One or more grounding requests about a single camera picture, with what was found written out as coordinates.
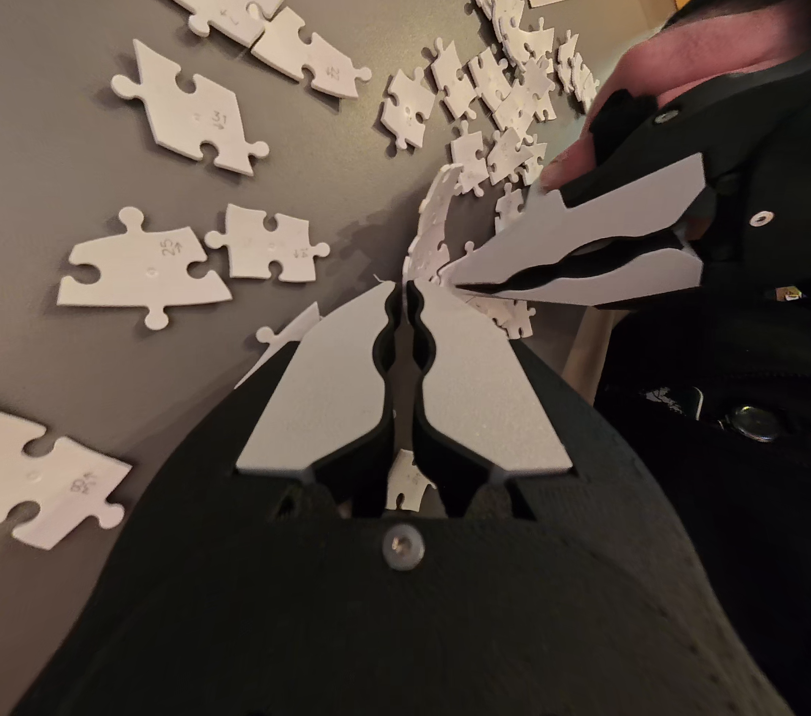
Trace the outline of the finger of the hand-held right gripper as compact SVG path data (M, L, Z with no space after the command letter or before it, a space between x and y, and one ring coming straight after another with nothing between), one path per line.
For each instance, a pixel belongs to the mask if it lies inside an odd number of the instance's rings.
M486 298L594 306L695 288L701 283L702 270L703 262L692 249L666 248L639 255L610 272L562 276L534 288L501 289L494 294L486 294L482 287L454 289Z
M564 203L561 191L542 194L480 249L453 262L451 285L528 289L610 272L655 250L692 249L676 226L704 188L697 153L576 207Z

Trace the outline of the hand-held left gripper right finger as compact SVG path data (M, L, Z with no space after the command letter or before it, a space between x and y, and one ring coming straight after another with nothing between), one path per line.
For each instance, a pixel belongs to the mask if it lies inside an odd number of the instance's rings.
M506 333L446 288L410 280L420 377L412 443L449 517L484 485L566 474L573 461Z

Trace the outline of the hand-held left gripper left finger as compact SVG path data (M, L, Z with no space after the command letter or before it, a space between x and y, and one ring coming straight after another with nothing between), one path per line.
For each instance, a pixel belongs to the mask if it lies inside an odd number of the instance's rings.
M235 463L249 478L319 485L354 517L380 517L394 457L388 373L400 285L383 281L297 345Z

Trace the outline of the joined white puzzle section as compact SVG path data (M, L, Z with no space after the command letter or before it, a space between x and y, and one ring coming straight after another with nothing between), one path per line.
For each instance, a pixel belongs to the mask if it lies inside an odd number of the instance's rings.
M445 243L445 222L452 199L461 193L462 164L444 165L419 207L417 234L402 268L402 282L424 278L447 289L462 302L488 316L510 339L531 337L535 309L526 301L472 294L451 285L455 264Z

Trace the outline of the puzzle pieces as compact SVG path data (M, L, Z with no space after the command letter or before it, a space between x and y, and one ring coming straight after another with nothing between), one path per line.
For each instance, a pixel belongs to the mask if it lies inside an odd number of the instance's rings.
M338 99L274 74L169 0L2 0L2 518L51 547L129 471L124 446L230 388L259 340L291 355L331 312L402 281L419 207L446 165L388 156L397 62L462 23L461 0L286 0L350 62Z

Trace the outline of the person's right hand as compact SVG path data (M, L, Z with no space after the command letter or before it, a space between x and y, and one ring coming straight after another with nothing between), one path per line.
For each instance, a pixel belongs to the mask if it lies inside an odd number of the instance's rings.
M786 52L773 21L757 13L723 15L671 27L625 52L603 82L578 140L549 163L544 192L561 188L596 166L593 125L615 95L652 98L654 107L720 74L758 71Z

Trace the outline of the person's beige trousers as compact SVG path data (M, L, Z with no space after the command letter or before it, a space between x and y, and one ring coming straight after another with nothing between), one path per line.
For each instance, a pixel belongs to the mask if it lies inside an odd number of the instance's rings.
M593 406L613 328L627 310L585 309L562 370L562 379Z

